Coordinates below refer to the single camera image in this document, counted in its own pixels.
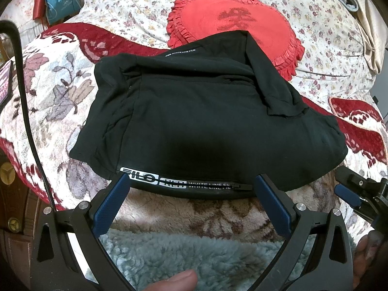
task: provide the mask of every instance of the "metal screw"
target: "metal screw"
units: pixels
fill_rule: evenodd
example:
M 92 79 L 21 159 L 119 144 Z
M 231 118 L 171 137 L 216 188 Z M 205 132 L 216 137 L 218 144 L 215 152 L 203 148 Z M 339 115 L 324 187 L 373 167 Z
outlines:
M 44 210 L 43 210 L 43 213 L 45 214 L 45 215 L 48 215 L 50 212 L 51 212 L 51 207 L 46 207 Z
M 306 205 L 304 203 L 297 203 L 296 204 L 296 209 L 300 211 L 305 211 L 306 210 Z
M 334 208 L 334 209 L 333 209 L 333 213 L 334 213 L 335 215 L 337 215 L 337 216 L 341 215 L 340 210 L 337 209 L 337 208 Z
M 89 207 L 89 203 L 88 203 L 87 201 L 82 201 L 82 202 L 78 205 L 78 207 L 79 207 L 80 209 L 86 209 L 87 207 Z

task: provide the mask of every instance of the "fluffy blue rug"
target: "fluffy blue rug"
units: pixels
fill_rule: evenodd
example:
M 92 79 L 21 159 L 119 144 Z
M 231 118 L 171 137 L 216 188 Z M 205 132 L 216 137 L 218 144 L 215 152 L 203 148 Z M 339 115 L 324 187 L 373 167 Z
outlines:
M 100 241 L 136 290 L 194 269 L 198 274 L 196 291 L 246 291 L 282 245 L 282 242 L 250 244 L 180 234 L 135 234 L 114 229 L 102 235 Z M 300 275 L 313 243 L 311 235 L 290 280 Z M 96 281 L 90 270 L 86 277 Z

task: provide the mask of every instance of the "filo logo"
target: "filo logo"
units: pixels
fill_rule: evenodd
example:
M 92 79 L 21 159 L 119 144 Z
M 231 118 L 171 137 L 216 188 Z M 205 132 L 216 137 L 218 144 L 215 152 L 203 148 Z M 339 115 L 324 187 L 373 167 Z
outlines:
M 159 183 L 159 175 L 156 174 L 137 171 L 126 167 L 120 168 L 120 171 L 127 173 L 130 179 L 138 180 L 139 182 L 152 185 L 157 185 Z

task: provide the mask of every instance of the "black frame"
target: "black frame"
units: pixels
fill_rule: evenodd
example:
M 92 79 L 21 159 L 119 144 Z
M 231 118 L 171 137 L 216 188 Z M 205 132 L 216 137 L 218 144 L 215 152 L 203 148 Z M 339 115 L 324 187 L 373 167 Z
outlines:
M 135 291 L 114 265 L 99 241 L 106 233 L 131 186 L 127 174 L 115 176 L 91 202 L 73 210 L 41 215 L 31 260 L 32 291 Z M 294 204 L 266 175 L 254 190 L 278 233 L 286 240 L 275 258 L 248 291 L 350 291 L 353 266 L 346 226 L 338 209 L 310 211 Z M 74 232 L 98 284 L 87 280 L 78 266 L 67 232 Z M 310 234 L 317 234 L 301 276 L 287 283 Z

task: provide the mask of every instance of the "zipper pull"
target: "zipper pull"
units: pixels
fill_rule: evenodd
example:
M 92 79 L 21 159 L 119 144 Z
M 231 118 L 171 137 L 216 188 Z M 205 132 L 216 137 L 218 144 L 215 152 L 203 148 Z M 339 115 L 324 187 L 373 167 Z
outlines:
M 252 191 L 253 186 L 247 184 L 232 184 L 232 189 L 236 191 Z

